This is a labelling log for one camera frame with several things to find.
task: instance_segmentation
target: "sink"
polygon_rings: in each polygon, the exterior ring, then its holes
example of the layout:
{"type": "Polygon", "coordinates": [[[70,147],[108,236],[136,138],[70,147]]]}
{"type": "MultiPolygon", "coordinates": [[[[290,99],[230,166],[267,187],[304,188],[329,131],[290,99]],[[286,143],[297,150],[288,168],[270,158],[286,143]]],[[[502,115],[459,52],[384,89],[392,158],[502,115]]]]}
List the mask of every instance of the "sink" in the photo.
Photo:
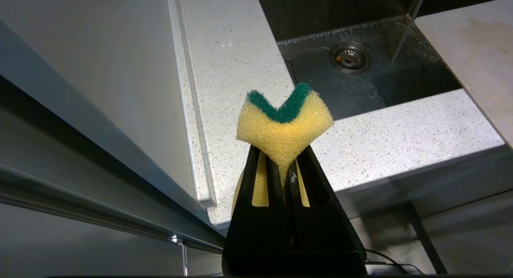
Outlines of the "sink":
{"type": "MultiPolygon", "coordinates": [[[[415,27],[390,62],[414,0],[260,3],[291,78],[309,83],[335,120],[461,88],[415,27]]],[[[451,3],[425,0],[420,13],[458,7],[451,3]]]]}

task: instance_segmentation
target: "sink drain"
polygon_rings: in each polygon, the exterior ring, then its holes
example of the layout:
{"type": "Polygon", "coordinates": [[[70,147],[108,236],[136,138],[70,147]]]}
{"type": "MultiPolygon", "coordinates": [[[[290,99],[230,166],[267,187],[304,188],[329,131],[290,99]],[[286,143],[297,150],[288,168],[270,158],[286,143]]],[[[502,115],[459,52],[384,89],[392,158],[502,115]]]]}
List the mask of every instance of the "sink drain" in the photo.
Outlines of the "sink drain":
{"type": "Polygon", "coordinates": [[[329,50],[329,61],[337,70],[360,74],[369,69],[372,59],[368,50],[355,42],[336,44],[329,50]]]}

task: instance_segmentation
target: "countertop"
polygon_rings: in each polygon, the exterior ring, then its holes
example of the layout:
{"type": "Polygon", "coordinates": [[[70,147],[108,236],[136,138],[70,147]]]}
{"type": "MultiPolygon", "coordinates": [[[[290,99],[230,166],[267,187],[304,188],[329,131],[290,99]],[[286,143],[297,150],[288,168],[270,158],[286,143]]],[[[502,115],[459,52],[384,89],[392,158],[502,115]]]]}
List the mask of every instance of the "countertop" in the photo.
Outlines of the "countertop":
{"type": "MultiPolygon", "coordinates": [[[[196,197],[225,228],[249,144],[249,90],[280,105],[293,89],[258,0],[168,0],[196,197]]],[[[335,192],[503,145],[463,89],[335,121],[313,142],[335,192]]]]}
{"type": "Polygon", "coordinates": [[[419,17],[415,23],[508,145],[513,145],[513,0],[419,17]]]}

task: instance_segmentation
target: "stainless steel sink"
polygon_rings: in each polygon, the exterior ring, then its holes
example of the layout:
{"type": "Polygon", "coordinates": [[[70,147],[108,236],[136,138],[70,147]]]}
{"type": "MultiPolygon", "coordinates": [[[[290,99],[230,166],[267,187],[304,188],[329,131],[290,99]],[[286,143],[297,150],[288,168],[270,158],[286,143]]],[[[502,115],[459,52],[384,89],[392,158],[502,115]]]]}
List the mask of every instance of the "stainless steel sink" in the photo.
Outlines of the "stainless steel sink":
{"type": "MultiPolygon", "coordinates": [[[[309,83],[335,120],[460,88],[414,27],[390,63],[415,0],[260,2],[290,76],[309,83]]],[[[445,9],[431,3],[427,12],[445,9]]]]}

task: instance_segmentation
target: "white speckled countertop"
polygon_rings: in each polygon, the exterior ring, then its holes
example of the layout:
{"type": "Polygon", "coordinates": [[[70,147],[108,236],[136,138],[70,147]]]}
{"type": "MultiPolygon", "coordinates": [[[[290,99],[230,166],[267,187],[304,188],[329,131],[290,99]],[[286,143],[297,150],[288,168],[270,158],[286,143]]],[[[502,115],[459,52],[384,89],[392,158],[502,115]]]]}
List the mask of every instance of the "white speckled countertop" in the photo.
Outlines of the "white speckled countertop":
{"type": "MultiPolygon", "coordinates": [[[[196,196],[224,228],[249,145],[235,140],[249,90],[293,89],[258,0],[169,0],[196,196]]],[[[463,89],[335,122],[312,144],[335,192],[503,145],[463,89]]]]}

